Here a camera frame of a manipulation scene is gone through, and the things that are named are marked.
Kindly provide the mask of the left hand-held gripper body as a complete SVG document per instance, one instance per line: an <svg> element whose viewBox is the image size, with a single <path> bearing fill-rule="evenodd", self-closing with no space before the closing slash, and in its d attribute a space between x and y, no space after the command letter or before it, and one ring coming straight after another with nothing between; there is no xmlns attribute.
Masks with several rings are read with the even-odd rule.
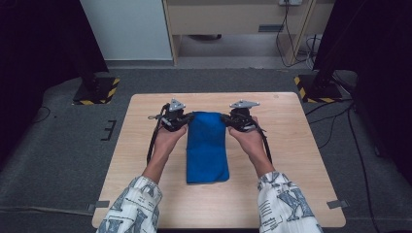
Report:
<svg viewBox="0 0 412 233"><path fill-rule="evenodd" d="M182 116L184 114L185 104L172 98L169 103L163 105L160 113L155 116L149 116L149 119L156 119L166 130L175 132L182 128Z"/></svg>

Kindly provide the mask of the light wooden cabinet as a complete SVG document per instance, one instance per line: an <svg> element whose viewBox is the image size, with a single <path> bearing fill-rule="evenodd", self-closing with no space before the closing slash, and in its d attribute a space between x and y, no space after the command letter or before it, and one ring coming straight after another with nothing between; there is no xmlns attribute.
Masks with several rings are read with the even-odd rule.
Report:
<svg viewBox="0 0 412 233"><path fill-rule="evenodd" d="M289 64L306 36L325 31L335 1L279 6L279 0L162 0L173 57L183 35L277 33Z"/></svg>

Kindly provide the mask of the white panel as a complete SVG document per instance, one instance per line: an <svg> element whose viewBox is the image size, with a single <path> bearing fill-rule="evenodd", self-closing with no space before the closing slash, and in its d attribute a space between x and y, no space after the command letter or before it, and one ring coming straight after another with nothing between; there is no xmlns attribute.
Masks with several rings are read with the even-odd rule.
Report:
<svg viewBox="0 0 412 233"><path fill-rule="evenodd" d="M80 0L105 60L172 60L162 0Z"/></svg>

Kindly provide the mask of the person's left hand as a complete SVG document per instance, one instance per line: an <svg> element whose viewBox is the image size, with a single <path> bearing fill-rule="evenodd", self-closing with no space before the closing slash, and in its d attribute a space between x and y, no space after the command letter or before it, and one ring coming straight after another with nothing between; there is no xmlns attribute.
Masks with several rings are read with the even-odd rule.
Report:
<svg viewBox="0 0 412 233"><path fill-rule="evenodd" d="M183 126L175 132L160 128L154 141L152 161L166 161L178 141L187 133L187 127Z"/></svg>

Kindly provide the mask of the dark curtain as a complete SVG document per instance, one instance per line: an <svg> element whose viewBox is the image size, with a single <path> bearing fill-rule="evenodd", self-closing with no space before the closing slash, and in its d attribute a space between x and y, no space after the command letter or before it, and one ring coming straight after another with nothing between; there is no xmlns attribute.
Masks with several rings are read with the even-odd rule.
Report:
<svg viewBox="0 0 412 233"><path fill-rule="evenodd" d="M108 70L80 0L0 0L0 166L45 91Z"/></svg>
<svg viewBox="0 0 412 233"><path fill-rule="evenodd" d="M326 67L358 75L363 121L412 184L412 0L335 0L315 63Z"/></svg>

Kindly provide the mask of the grey tape piece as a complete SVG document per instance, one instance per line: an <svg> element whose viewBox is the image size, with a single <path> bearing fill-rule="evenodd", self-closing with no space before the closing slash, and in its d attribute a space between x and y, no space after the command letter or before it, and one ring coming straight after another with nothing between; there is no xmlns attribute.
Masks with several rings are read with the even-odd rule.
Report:
<svg viewBox="0 0 412 233"><path fill-rule="evenodd" d="M86 206L86 210L90 213L93 213L98 208L108 208L110 202L108 200L105 201L96 201L94 204L88 204Z"/></svg>
<svg viewBox="0 0 412 233"><path fill-rule="evenodd" d="M349 202L346 200L333 200L333 201L328 201L326 204L330 209L336 209L336 208L344 209L350 206Z"/></svg>

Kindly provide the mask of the person's right hand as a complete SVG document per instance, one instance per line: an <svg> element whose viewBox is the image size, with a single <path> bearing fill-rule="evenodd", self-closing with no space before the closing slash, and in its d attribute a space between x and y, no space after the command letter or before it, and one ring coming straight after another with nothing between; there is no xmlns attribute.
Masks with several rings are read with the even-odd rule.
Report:
<svg viewBox="0 0 412 233"><path fill-rule="evenodd" d="M228 127L228 133L237 140L253 164L270 164L264 150L262 137L256 129L249 132L240 132L233 127Z"/></svg>

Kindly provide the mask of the blue cloth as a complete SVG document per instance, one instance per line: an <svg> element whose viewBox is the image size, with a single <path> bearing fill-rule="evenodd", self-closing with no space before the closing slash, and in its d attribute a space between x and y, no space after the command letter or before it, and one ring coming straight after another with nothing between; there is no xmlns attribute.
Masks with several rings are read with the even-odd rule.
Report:
<svg viewBox="0 0 412 233"><path fill-rule="evenodd" d="M220 113L194 112L187 143L187 183L221 183L229 179L225 124Z"/></svg>

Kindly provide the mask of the black stand with striped base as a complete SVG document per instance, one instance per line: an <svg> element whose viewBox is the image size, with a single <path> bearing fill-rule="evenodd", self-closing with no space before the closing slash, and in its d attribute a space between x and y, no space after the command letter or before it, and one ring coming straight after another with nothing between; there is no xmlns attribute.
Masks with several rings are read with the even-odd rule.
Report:
<svg viewBox="0 0 412 233"><path fill-rule="evenodd" d="M81 72L82 83L73 97L74 105L109 104L120 79L110 74L98 77L92 71Z"/></svg>
<svg viewBox="0 0 412 233"><path fill-rule="evenodd" d="M298 75L293 80L304 103L340 102L342 94L332 82L333 66L327 62L316 74Z"/></svg>

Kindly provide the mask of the black floor tape mark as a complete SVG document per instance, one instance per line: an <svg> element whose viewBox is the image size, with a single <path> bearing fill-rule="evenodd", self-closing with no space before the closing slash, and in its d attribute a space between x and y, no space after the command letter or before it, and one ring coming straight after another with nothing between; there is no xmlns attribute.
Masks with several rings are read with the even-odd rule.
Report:
<svg viewBox="0 0 412 233"><path fill-rule="evenodd" d="M114 130L116 128L116 125L117 125L117 121L115 119L109 119L108 120L107 125L104 128L104 132L106 133L106 135L103 138L101 138L101 141L110 141L111 140L111 138L113 136L113 133L114 133Z"/></svg>

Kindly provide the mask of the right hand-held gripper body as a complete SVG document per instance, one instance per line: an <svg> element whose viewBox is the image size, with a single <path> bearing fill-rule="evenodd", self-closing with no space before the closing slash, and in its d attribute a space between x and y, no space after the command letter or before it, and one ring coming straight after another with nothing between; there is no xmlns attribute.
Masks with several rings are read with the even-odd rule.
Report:
<svg viewBox="0 0 412 233"><path fill-rule="evenodd" d="M259 133L264 132L264 129L262 129L259 124L253 120L250 114L250 109L255 106L259 106L259 102L247 101L243 99L230 105L231 111L229 114L234 118L234 129L240 132L250 132L252 130L257 130Z"/></svg>

